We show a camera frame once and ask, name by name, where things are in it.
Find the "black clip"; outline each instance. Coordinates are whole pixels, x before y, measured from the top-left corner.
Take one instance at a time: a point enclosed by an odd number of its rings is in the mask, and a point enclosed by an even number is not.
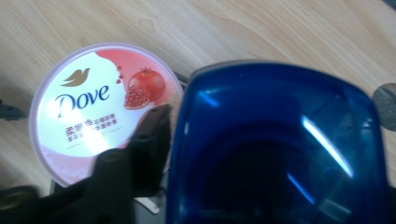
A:
[[[17,107],[13,105],[3,105],[3,101],[0,100],[0,119],[18,120],[24,117],[25,115]]]

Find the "blue plastic object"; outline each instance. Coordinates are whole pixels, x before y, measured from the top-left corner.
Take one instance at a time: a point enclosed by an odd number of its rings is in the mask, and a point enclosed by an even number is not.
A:
[[[172,148],[168,224],[390,223],[379,120],[362,91],[260,61],[193,76]]]

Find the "dove body scrub jar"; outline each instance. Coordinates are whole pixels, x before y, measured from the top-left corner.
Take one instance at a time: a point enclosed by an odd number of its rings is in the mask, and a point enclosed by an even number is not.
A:
[[[33,150],[53,179],[69,186],[91,175],[98,154],[126,147],[149,109],[178,105],[181,97],[175,74],[147,50],[89,46],[58,63],[38,88],[29,120]]]

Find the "wood grain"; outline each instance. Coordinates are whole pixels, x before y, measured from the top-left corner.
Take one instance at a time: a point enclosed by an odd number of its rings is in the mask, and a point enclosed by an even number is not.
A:
[[[372,0],[47,1],[0,3],[0,98],[28,113],[39,83],[62,58],[101,42],[148,49],[189,76],[238,59],[299,64],[349,81],[371,95],[396,82],[396,11]],[[0,120],[0,186],[50,176],[30,145],[28,120]],[[384,130],[396,186],[395,133]]]

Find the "dove bird logo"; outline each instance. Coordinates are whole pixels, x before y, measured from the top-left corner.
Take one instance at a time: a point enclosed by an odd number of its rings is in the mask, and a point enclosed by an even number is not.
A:
[[[82,72],[81,69],[76,70],[70,77],[68,77],[67,79],[65,79],[64,81],[66,81],[66,84],[63,84],[61,86],[65,86],[65,87],[76,87],[81,85],[82,83],[84,83],[87,80],[88,77],[88,73],[90,72],[91,68],[86,68],[84,70],[84,72]]]
[[[65,87],[76,87],[83,84],[88,77],[90,68],[86,68],[84,72],[81,69],[76,70],[70,77],[65,79],[67,83],[61,85]],[[74,109],[83,109],[98,101],[105,101],[109,97],[109,87],[107,85],[94,91],[86,91],[80,95],[71,95],[69,93],[59,95],[55,98],[55,102],[59,103],[58,118],[65,116]]]

